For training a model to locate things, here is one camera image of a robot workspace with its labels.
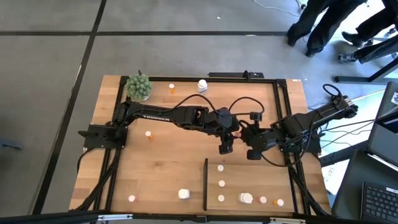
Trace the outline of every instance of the white cap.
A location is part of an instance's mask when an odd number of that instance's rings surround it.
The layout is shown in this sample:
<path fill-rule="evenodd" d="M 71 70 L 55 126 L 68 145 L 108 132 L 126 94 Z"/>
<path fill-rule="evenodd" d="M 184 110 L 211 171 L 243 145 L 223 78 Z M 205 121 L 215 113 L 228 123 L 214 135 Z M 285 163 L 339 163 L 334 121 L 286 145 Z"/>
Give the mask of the white cap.
<path fill-rule="evenodd" d="M 282 199 L 278 199 L 277 203 L 281 207 L 284 206 L 284 201 Z"/>
<path fill-rule="evenodd" d="M 242 203 L 252 203 L 253 196 L 250 193 L 241 193 L 239 195 L 239 201 Z"/>
<path fill-rule="evenodd" d="M 264 196 L 262 196 L 262 197 L 260 198 L 260 202 L 261 202 L 261 203 L 267 203 L 267 198 L 264 197 Z"/>
<path fill-rule="evenodd" d="M 225 181 L 220 180 L 220 181 L 218 182 L 218 185 L 219 185 L 220 187 L 224 187 L 224 186 L 225 186 Z"/>
<path fill-rule="evenodd" d="M 179 199 L 187 199 L 189 198 L 189 190 L 181 189 L 178 191 L 178 198 Z"/>
<path fill-rule="evenodd" d="M 224 170 L 224 166 L 223 165 L 218 165 L 217 169 L 219 172 L 222 172 Z"/>
<path fill-rule="evenodd" d="M 129 196 L 129 202 L 133 202 L 135 200 L 136 200 L 136 196 L 134 196 L 134 195 Z"/>
<path fill-rule="evenodd" d="M 206 84 L 206 80 L 199 80 L 199 85 L 205 86 Z"/>
<path fill-rule="evenodd" d="M 219 202 L 224 202 L 224 199 L 225 199 L 225 198 L 224 198 L 224 195 L 219 195 L 219 196 L 218 196 L 218 201 L 219 201 Z"/>

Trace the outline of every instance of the leg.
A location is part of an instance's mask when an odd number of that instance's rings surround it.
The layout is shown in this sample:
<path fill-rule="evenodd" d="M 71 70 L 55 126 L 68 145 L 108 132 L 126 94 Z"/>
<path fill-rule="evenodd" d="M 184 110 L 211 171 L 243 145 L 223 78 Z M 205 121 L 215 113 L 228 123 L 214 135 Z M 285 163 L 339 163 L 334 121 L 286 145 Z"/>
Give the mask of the leg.
<path fill-rule="evenodd" d="M 312 31 L 307 42 L 307 56 L 321 52 L 329 42 L 341 22 L 347 18 L 360 4 L 362 0 L 342 0 L 334 2 L 329 7 L 319 24 Z"/>
<path fill-rule="evenodd" d="M 347 63 L 359 60 L 360 63 L 365 63 L 395 52 L 398 52 L 398 35 L 379 44 L 359 49 L 352 54 L 339 54 L 338 61 Z"/>
<path fill-rule="evenodd" d="M 304 9 L 297 23 L 293 24 L 287 31 L 288 44 L 294 46 L 296 41 L 309 34 L 318 15 L 329 6 L 330 0 L 308 0 L 308 5 Z"/>
<path fill-rule="evenodd" d="M 387 8 L 381 10 L 356 28 L 358 37 L 362 41 L 368 41 L 383 29 L 393 25 L 395 17 L 395 13 L 392 10 Z"/>

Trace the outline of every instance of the wooden tabletop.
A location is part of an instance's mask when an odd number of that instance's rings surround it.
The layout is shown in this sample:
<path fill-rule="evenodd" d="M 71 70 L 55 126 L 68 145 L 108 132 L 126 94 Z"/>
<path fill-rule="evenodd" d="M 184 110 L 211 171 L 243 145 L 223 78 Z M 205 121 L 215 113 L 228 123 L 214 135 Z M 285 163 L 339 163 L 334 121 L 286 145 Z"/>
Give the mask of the wooden tabletop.
<path fill-rule="evenodd" d="M 120 76 L 106 75 L 99 91 L 92 122 L 104 124 L 111 120 Z M 148 105 L 173 107 L 186 96 L 197 93 L 195 82 L 173 82 L 175 93 L 169 90 L 170 82 L 153 82 L 150 98 L 143 102 Z M 306 113 L 307 104 L 300 80 L 287 80 L 289 99 L 293 113 Z M 271 84 L 264 83 L 213 83 L 208 82 L 208 91 L 204 95 L 214 104 L 215 108 L 229 107 L 241 96 L 251 96 L 259 100 L 266 108 L 260 125 L 269 127 L 277 121 L 274 92 Z M 184 105 L 207 106 L 201 98 L 191 98 Z M 259 111 L 261 108 L 252 101 L 242 100 L 234 106 L 232 112 Z M 239 119 L 249 121 L 246 116 Z M 145 137 L 151 131 L 153 139 Z M 112 201 L 112 212 L 126 213 L 173 213 L 173 214 L 209 214 L 209 215 L 279 215 L 289 216 L 292 207 L 278 210 L 203 210 L 203 163 L 209 158 L 212 164 L 226 166 L 261 166 L 263 169 L 277 171 L 280 183 L 286 189 L 286 200 L 291 203 L 292 194 L 286 168 L 273 167 L 265 161 L 249 161 L 246 151 L 249 149 L 240 140 L 235 140 L 234 151 L 227 155 L 219 155 L 220 140 L 214 136 L 197 131 L 186 131 L 172 123 L 138 119 L 130 127 L 126 147 L 122 150 L 121 160 L 116 179 Z M 278 148 L 264 153 L 270 160 L 283 164 L 283 156 Z M 70 208 L 76 208 L 89 195 L 98 182 L 104 149 L 95 149 L 82 160 L 76 179 Z M 307 188 L 316 201 L 330 212 L 321 166 L 317 158 L 306 154 L 302 158 Z M 104 188 L 100 208 L 104 208 L 108 186 Z M 178 199 L 178 190 L 189 189 L 188 200 Z M 135 195 L 137 200 L 129 202 L 128 197 Z M 302 199 L 296 186 L 299 212 L 303 212 Z"/>

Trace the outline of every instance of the concrete floor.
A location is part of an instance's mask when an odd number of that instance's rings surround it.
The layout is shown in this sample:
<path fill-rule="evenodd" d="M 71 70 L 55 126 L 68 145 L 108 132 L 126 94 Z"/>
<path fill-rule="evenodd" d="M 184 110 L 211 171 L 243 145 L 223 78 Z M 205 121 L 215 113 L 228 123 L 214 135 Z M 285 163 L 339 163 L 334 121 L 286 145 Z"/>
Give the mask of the concrete floor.
<path fill-rule="evenodd" d="M 3 0 L 0 30 L 91 30 L 100 2 Z M 260 2 L 299 13 L 294 0 Z M 370 13 L 366 6 L 358 10 L 355 16 Z M 108 0 L 99 30 L 286 31 L 297 19 L 249 0 Z M 353 30 L 364 19 L 350 16 L 342 27 Z M 141 69 L 151 76 L 206 77 L 208 72 L 247 69 L 267 78 L 301 79 L 307 103 L 314 106 L 326 100 L 322 85 L 333 83 L 333 76 L 369 76 L 391 61 L 385 57 L 364 65 L 339 65 L 336 55 L 354 50 L 339 36 L 336 33 L 314 58 L 303 55 L 304 40 L 291 48 L 283 37 L 97 37 L 43 212 L 68 209 L 83 145 L 77 131 L 91 120 L 103 75 L 130 75 Z M 0 136 L 24 147 L 0 151 L 1 217 L 29 213 L 87 41 L 88 37 L 0 37 Z M 352 98 L 384 89 L 337 87 Z"/>

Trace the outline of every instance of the potted plant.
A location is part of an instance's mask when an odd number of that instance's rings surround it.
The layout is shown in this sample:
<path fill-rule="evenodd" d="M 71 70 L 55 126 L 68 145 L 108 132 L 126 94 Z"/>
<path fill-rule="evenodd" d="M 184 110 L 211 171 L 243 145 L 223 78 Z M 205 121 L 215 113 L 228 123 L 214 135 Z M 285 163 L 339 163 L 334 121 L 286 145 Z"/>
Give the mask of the potted plant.
<path fill-rule="evenodd" d="M 149 77 L 142 74 L 140 70 L 138 70 L 138 74 L 129 76 L 124 87 L 131 101 L 146 101 L 152 93 L 152 83 L 149 82 Z"/>

